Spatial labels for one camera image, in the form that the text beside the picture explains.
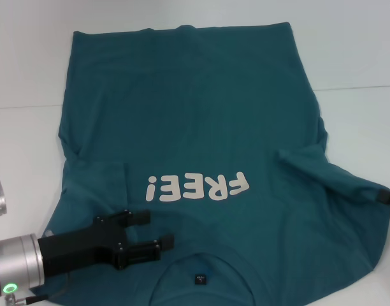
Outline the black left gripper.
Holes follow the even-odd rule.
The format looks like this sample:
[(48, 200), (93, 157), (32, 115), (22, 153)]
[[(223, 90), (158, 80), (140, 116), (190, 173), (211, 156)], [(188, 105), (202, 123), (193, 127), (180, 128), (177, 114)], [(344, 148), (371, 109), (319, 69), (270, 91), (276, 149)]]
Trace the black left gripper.
[(43, 237), (38, 240), (45, 277), (53, 277), (95, 264), (109, 264), (117, 270), (150, 261), (159, 261), (161, 253), (172, 250), (175, 236), (127, 244), (125, 228), (150, 224), (149, 210), (129, 210), (106, 217), (76, 231)]

